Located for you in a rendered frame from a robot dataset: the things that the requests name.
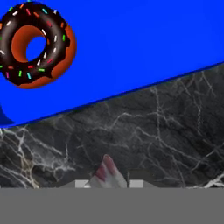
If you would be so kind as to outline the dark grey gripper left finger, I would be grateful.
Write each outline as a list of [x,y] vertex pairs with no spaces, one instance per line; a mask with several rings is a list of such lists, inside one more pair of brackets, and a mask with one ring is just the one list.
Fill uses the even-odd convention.
[[88,188],[88,181],[93,177],[92,171],[75,172],[71,176],[63,178],[57,183],[57,187],[64,188]]

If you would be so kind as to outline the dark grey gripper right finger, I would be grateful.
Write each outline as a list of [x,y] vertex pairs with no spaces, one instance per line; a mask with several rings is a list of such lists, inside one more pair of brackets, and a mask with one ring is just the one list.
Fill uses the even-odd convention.
[[152,174],[145,170],[129,171],[129,187],[145,188],[159,187],[159,183],[153,178]]

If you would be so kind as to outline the pink and white dessert piece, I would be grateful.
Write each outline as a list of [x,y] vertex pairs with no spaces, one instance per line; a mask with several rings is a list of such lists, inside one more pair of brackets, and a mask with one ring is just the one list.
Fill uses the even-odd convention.
[[87,182],[91,188],[127,188],[124,176],[119,172],[112,157],[105,154],[101,164]]

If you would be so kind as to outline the blue tray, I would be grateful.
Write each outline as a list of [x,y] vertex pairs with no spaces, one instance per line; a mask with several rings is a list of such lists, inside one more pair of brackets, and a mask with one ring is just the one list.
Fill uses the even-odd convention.
[[224,0],[0,0],[0,18],[37,1],[77,42],[52,82],[21,88],[0,74],[0,128],[48,118],[224,63]]

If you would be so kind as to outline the chocolate donut with sprinkles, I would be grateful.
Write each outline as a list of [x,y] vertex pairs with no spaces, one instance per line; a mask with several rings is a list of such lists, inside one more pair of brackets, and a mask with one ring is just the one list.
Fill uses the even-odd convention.
[[76,46],[68,22],[43,3],[18,3],[0,18],[0,74],[17,87],[57,79],[72,64]]

